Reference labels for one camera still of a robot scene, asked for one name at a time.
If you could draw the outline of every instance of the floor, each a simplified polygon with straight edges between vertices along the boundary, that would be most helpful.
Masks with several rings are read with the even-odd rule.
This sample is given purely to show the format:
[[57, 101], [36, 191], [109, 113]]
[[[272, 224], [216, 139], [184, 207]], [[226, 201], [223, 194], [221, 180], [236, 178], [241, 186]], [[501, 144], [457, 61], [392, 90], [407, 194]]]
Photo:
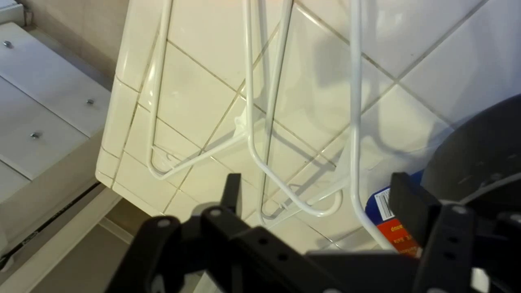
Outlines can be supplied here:
[[[101, 43], [98, 43], [96, 48], [91, 46], [94, 40], [85, 40], [80, 32], [78, 36], [71, 36], [71, 32], [63, 32], [67, 23], [60, 23], [60, 15], [68, 14], [65, 10], [71, 9], [70, 5], [58, 5], [57, 0], [28, 0], [24, 4], [32, 10], [34, 18], [34, 27], [28, 28], [28, 32], [70, 64], [78, 67], [83, 74], [111, 90], [127, 2], [122, 0], [117, 7], [109, 7], [111, 12], [104, 12], [117, 15], [117, 22], [112, 23], [112, 27], [106, 27], [107, 33], [114, 35], [111, 38], [111, 45], [107, 45], [111, 48], [111, 54], [106, 58], [99, 53], [99, 46], [102, 48]], [[75, 23], [75, 27], [86, 32], [89, 28], [85, 18], [93, 18], [96, 12], [85, 10], [81, 14], [83, 20]], [[102, 40], [104, 32], [98, 30], [96, 35]], [[71, 40], [81, 41], [81, 49], [78, 49], [78, 45], [71, 43]], [[102, 224], [89, 232], [85, 240], [47, 276], [47, 279], [34, 289], [34, 292], [104, 292], [128, 250], [132, 238], [146, 219], [148, 215], [141, 211], [127, 201], [120, 201]], [[197, 277], [190, 277], [184, 292], [192, 292], [197, 281]]]
[[[132, 238], [148, 217], [120, 201], [67, 258], [32, 290], [34, 293], [96, 293], [104, 292], [112, 281]], [[200, 281], [198, 274], [185, 277], [181, 293], [190, 293]]]

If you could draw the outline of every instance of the white wire rack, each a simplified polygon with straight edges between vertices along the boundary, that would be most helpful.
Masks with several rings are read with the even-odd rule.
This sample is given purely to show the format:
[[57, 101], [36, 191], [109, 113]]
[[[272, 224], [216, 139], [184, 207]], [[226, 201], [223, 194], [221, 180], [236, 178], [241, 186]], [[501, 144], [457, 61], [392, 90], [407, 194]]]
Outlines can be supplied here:
[[[363, 212], [361, 201], [358, 198], [360, 194], [360, 106], [361, 106], [361, 5], [360, 0], [350, 2], [350, 100], [345, 98], [345, 101], [350, 105], [350, 142], [345, 145], [340, 165], [337, 167], [335, 173], [337, 181], [329, 186], [321, 194], [314, 196], [309, 201], [299, 199], [298, 194], [295, 194], [286, 183], [280, 180], [280, 176], [260, 158], [257, 149], [255, 149], [255, 139], [254, 139], [254, 61], [252, 61], [252, 15], [251, 15], [251, 2], [252, 0], [242, 0], [242, 22], [244, 22], [244, 71], [246, 71], [246, 108], [242, 111], [242, 116], [236, 118], [234, 124], [234, 134], [226, 142], [210, 149], [208, 152], [200, 154], [198, 157], [192, 157], [189, 160], [184, 160], [177, 165], [172, 165], [168, 171], [159, 171], [153, 165], [153, 154], [163, 152], [155, 147], [155, 134], [156, 134], [156, 116], [158, 116], [158, 105], [159, 105], [159, 93], [161, 93], [161, 74], [163, 74], [163, 64], [164, 64], [164, 54], [166, 54], [166, 45], [168, 45], [168, 27], [171, 18], [171, 4], [172, 0], [163, 0], [163, 15], [159, 22], [159, 30], [153, 49], [153, 58], [150, 62], [146, 82], [143, 84], [141, 97], [150, 101], [151, 110], [151, 119], [148, 119], [148, 137], [146, 142], [150, 145], [148, 149], [148, 171], [158, 180], [164, 181], [169, 176], [187, 170], [223, 150], [229, 150], [233, 145], [239, 142], [247, 142], [249, 154], [254, 160], [254, 163], [259, 167], [259, 170], [272, 181], [275, 186], [298, 207], [298, 211], [309, 214], [312, 217], [327, 217], [337, 212], [342, 206], [342, 201], [345, 198], [345, 189], [348, 188], [348, 198], [353, 207], [353, 214], [360, 220], [360, 224], [366, 228], [366, 232], [374, 238], [374, 241], [384, 248], [392, 250], [392, 246], [387, 243], [387, 240], [378, 232], [378, 228], [368, 220], [368, 217]], [[267, 101], [267, 128], [268, 134], [272, 134], [272, 124], [273, 124], [273, 108], [277, 101], [277, 92], [278, 92], [278, 82], [282, 75], [282, 64], [285, 56], [285, 46], [288, 38], [288, 28], [291, 22], [291, 10], [293, 10], [293, 0], [283, 0], [283, 10], [282, 10], [282, 22], [280, 22], [280, 48], [277, 53], [277, 64], [275, 64], [275, 77], [272, 88], [268, 92], [268, 101]], [[314, 206], [324, 199], [334, 198], [334, 204], [325, 209], [319, 211]], [[277, 225], [282, 224], [285, 219], [291, 217], [295, 212], [282, 212], [280, 215], [265, 215], [262, 212], [264, 198], [259, 201], [259, 212], [260, 220], [264, 225]]]

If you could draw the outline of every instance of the white tile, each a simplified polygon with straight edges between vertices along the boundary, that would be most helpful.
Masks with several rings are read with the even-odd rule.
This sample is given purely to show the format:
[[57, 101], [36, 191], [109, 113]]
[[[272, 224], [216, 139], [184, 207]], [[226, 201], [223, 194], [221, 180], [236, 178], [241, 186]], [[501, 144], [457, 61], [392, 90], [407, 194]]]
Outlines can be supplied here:
[[[273, 33], [282, 4], [252, 2], [254, 58]], [[176, 0], [169, 40], [233, 88], [244, 80], [242, 2]]]
[[[221, 121], [215, 134], [212, 136], [212, 141], [207, 147], [207, 150], [212, 150], [218, 147], [220, 144], [229, 141], [234, 134], [236, 129], [236, 119], [242, 115], [244, 111], [244, 100], [236, 98], [233, 103], [231, 110], [226, 113], [226, 118]], [[265, 154], [265, 132], [262, 132], [264, 121], [257, 121], [259, 124], [259, 132], [255, 132], [255, 145], [259, 145], [259, 154]], [[247, 149], [246, 137], [242, 142], [236, 144], [234, 147], [223, 150], [221, 154], [215, 155], [215, 158], [223, 163], [226, 168], [229, 168], [234, 173], [241, 173], [242, 180], [246, 180], [249, 185], [260, 188], [262, 181], [262, 171], [260, 168], [254, 163], [252, 155]]]
[[168, 46], [158, 111], [168, 126], [203, 147], [234, 97], [233, 90]]
[[260, 194], [262, 191], [259, 188], [254, 188], [249, 183], [241, 185], [241, 217], [247, 217], [251, 214], [254, 214], [255, 211], [259, 211], [259, 204], [260, 204]]
[[221, 163], [208, 158], [192, 168], [181, 191], [200, 204], [220, 202], [228, 173]]
[[[259, 58], [259, 61], [254, 66], [252, 74], [252, 88], [254, 88], [254, 103], [262, 113], [267, 113], [268, 106], [268, 97], [273, 92], [275, 84], [280, 80], [275, 80], [277, 77], [277, 61], [280, 56], [280, 30], [275, 32], [273, 38], [267, 45], [265, 51]], [[241, 95], [246, 98], [246, 84], [241, 88]]]
[[[316, 150], [309, 149], [299, 139], [296, 139], [285, 128], [273, 124], [268, 167], [282, 180], [288, 181], [295, 176], [308, 162], [316, 157]], [[265, 180], [265, 193], [270, 196], [277, 191], [270, 180]]]
[[361, 116], [361, 128], [365, 147], [373, 145], [386, 157], [428, 150], [449, 132], [446, 123], [399, 85]]
[[102, 149], [114, 157], [120, 157], [124, 152], [135, 106], [137, 93], [115, 79], [102, 132]]
[[[314, 150], [348, 124], [348, 46], [303, 10], [295, 10], [278, 88], [275, 119]], [[363, 62], [363, 108], [391, 80]]]
[[[125, 150], [141, 165], [146, 165], [150, 150], [150, 145], [146, 144], [146, 137], [150, 134], [148, 119], [150, 113], [138, 106], [125, 147]], [[181, 160], [184, 162], [198, 155], [197, 145], [184, 139], [179, 132], [172, 131], [161, 121], [156, 121], [155, 147], [163, 152], [153, 154], [153, 165], [163, 173], [169, 171]], [[179, 175], [172, 175], [171, 178], [168, 178], [168, 181], [174, 186], [181, 186], [187, 173], [189, 168], [185, 171], [179, 171]]]
[[[348, 40], [348, 0], [301, 0], [322, 22]], [[402, 75], [480, 0], [374, 0], [363, 4], [363, 53], [391, 75]]]
[[161, 20], [163, 2], [132, 0], [115, 75], [135, 92], [141, 88]]
[[112, 188], [114, 178], [109, 178], [109, 176], [96, 171], [96, 180], [98, 180], [99, 183], [102, 183], [102, 186]]
[[115, 171], [119, 167], [119, 158], [111, 154], [99, 150], [96, 170], [109, 178], [115, 178]]
[[452, 124], [521, 93], [519, 10], [516, 0], [490, 0], [404, 85]]
[[[311, 201], [312, 198], [319, 198], [327, 188], [335, 183], [334, 173], [335, 167], [327, 163], [325, 158], [316, 158], [314, 163], [309, 163], [303, 171], [290, 180], [290, 186], [293, 188], [295, 194], [299, 196], [299, 199]], [[334, 198], [335, 196], [329, 196], [312, 207], [317, 211], [327, 211], [329, 207], [332, 207]], [[288, 212], [298, 211], [298, 207], [282, 193], [277, 193], [270, 201], [285, 204], [288, 207]], [[340, 211], [329, 217], [317, 219], [304, 212], [298, 212], [295, 217], [329, 240], [338, 240], [345, 233], [360, 227], [358, 220], [353, 215], [348, 194], [343, 196]]]
[[[451, 132], [402, 87], [394, 87], [361, 116], [361, 199], [389, 185], [395, 171], [418, 171]], [[322, 155], [338, 165], [348, 134], [337, 137]]]
[[164, 211], [168, 202], [177, 193], [177, 189], [169, 183], [156, 181], [145, 165], [128, 155], [124, 155], [120, 162], [115, 183], [128, 189], [155, 211]]
[[117, 196], [120, 196], [125, 201], [128, 201], [137, 209], [143, 211], [150, 217], [163, 215], [163, 211], [158, 211], [156, 207], [150, 206], [146, 201], [143, 201], [141, 198], [135, 196], [133, 193], [130, 193], [128, 189], [125, 189], [124, 186], [120, 186], [117, 183], [112, 185], [112, 191]]
[[179, 222], [185, 222], [192, 217], [192, 212], [197, 206], [197, 201], [179, 191], [164, 211], [164, 215], [172, 215]]

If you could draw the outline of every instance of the black plastic object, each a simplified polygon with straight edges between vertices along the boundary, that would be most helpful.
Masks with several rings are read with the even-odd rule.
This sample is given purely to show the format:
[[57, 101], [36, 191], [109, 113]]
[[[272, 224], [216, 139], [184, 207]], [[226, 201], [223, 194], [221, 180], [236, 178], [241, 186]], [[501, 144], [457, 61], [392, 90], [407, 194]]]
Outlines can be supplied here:
[[521, 212], [521, 95], [462, 124], [439, 145], [422, 186], [480, 217]]
[[428, 235], [438, 219], [441, 204], [405, 173], [391, 178], [389, 209], [420, 245], [426, 246]]
[[[205, 271], [231, 293], [425, 293], [472, 292], [470, 272], [479, 264], [501, 287], [519, 292], [519, 217], [505, 214], [496, 233], [475, 237], [475, 214], [461, 206], [439, 207], [431, 220], [425, 255], [412, 259], [399, 255], [329, 253], [301, 256], [265, 228], [249, 228], [238, 215], [241, 176], [229, 175], [220, 206], [179, 224], [172, 217], [148, 220], [135, 237], [115, 272], [109, 293], [171, 293], [184, 285], [184, 276]], [[402, 201], [428, 211], [436, 202], [422, 189], [402, 189]], [[418, 214], [397, 211], [409, 224]]]

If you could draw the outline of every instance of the orange label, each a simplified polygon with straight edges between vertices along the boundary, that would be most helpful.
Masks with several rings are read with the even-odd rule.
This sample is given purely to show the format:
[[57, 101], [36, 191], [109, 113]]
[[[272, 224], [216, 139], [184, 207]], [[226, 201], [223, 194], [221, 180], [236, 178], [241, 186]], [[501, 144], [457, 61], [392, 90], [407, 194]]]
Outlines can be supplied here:
[[397, 253], [413, 258], [417, 256], [418, 245], [397, 219], [391, 219], [389, 222], [378, 225], [378, 230], [389, 240]]

